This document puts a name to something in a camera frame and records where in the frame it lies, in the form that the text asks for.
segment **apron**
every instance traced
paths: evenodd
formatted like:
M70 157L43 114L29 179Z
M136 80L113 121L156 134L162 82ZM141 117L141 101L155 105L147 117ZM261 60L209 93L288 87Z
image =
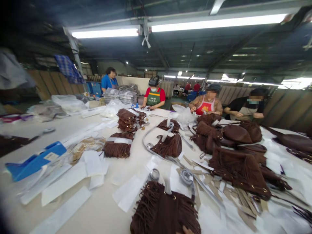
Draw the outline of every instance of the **apron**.
M196 114L197 115L202 115L204 113L204 111L208 112L208 111L214 111L215 109L215 99L213 100L213 102L204 102L204 99L202 100L202 104L196 109Z
M111 88L118 89L118 84L115 85L115 84L113 84L112 82L111 82L110 84L111 84Z
M244 116L243 117L236 117L232 114L230 114L230 118L231 120L252 120L253 119L253 114L256 113L258 111L257 109L249 109L246 106L246 103L244 104L244 106L240 109L240 113L242 113Z
M147 106L155 106L160 103L160 90L161 88L158 88L158 92L152 92L152 90L150 90L149 95L147 96Z

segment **red shirt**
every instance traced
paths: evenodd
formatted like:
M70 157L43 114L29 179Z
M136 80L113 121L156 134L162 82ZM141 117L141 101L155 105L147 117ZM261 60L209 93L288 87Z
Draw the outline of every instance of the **red shirt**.
M160 101L165 101L165 100L166 100L165 91L164 91L162 88L158 88L157 92L159 92L159 89L160 89L160 94L159 94ZM149 93L150 93L150 88L148 88L148 89L146 90L146 93L145 93L144 97L147 98L148 95L149 95Z
M194 91L197 92L201 88L200 84L194 85Z
M191 88L191 85L190 85L190 84L187 84L187 85L185 86L184 90L189 91L190 88Z

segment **blue shirt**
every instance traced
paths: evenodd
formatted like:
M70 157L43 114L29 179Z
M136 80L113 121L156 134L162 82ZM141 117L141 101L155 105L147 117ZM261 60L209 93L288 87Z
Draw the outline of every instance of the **blue shirt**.
M108 89L111 88L111 84L118 86L117 83L117 79L111 79L111 83L110 83L110 78L109 76L106 74L105 76L103 76L102 78L102 88L104 89Z

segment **face mask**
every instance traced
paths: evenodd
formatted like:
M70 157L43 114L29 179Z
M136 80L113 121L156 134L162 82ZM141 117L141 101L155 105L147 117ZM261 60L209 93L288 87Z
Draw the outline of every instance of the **face mask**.
M248 102L249 104L259 104L258 101L252 101L251 99L247 99L247 102Z

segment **blue tape dispenser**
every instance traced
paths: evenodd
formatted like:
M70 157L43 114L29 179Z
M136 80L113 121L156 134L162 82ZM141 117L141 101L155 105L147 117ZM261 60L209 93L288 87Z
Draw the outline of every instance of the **blue tape dispenser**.
M66 148L59 141L45 147L39 155L34 154L23 163L6 163L6 168L12 174L13 181L20 181L39 171L42 166L55 160L66 152Z

